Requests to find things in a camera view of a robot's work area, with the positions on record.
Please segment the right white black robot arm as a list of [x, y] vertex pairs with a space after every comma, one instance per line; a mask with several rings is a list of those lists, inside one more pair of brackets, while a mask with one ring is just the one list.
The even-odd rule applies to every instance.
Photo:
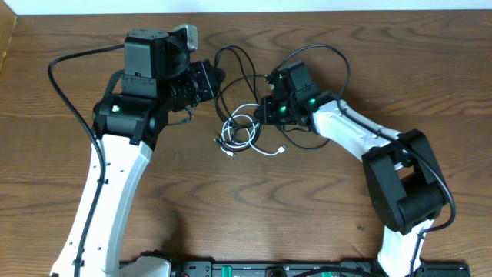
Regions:
[[266, 77], [271, 94], [254, 115], [264, 125], [300, 125], [361, 161], [372, 206], [384, 224], [377, 263], [385, 276], [414, 276], [425, 235], [453, 203], [427, 137], [385, 128], [353, 110], [341, 95], [321, 92], [307, 66], [278, 66]]

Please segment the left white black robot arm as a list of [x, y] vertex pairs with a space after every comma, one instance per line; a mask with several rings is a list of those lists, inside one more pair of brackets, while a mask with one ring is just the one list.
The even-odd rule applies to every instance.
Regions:
[[169, 258], [144, 254], [124, 265], [121, 243], [138, 183], [170, 112], [217, 97], [224, 72], [207, 60], [192, 62], [198, 30], [131, 30], [121, 45], [124, 66], [109, 79], [84, 124], [91, 139], [88, 177], [53, 276], [178, 276]]

